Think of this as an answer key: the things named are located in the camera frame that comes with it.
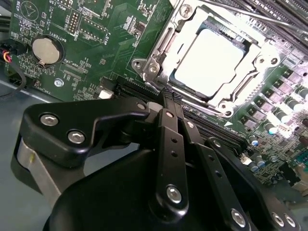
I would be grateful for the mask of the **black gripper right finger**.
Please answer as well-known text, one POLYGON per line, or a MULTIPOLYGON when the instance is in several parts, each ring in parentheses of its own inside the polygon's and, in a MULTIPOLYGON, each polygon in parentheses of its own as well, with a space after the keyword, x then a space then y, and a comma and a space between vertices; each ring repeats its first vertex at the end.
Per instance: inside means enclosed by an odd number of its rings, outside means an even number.
POLYGON ((223 142, 203 139, 194 123, 184 117, 181 97, 173 96, 184 137, 205 172, 216 207, 220 230, 299 231, 293 213, 264 187, 223 142))

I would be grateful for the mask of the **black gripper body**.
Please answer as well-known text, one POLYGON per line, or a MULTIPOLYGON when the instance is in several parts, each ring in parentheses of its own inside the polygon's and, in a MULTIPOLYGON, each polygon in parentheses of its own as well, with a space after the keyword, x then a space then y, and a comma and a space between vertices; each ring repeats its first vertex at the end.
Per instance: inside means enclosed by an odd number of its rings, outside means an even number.
POLYGON ((157 158, 134 151, 66 189, 45 226, 49 231, 225 231, 203 171, 186 167, 189 210, 165 223, 149 207, 157 158))

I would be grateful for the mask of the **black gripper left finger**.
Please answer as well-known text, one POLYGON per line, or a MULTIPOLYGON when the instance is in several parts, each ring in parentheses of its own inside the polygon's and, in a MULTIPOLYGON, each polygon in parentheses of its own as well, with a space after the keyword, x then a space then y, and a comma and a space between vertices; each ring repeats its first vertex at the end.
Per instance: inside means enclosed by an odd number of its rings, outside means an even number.
POLYGON ((53 205, 84 177, 85 160, 104 149, 140 143, 158 157, 155 210, 186 213, 189 206, 184 140, 185 118, 176 94, 164 91, 156 102, 112 98, 41 103, 25 109, 11 168, 14 176, 53 205))

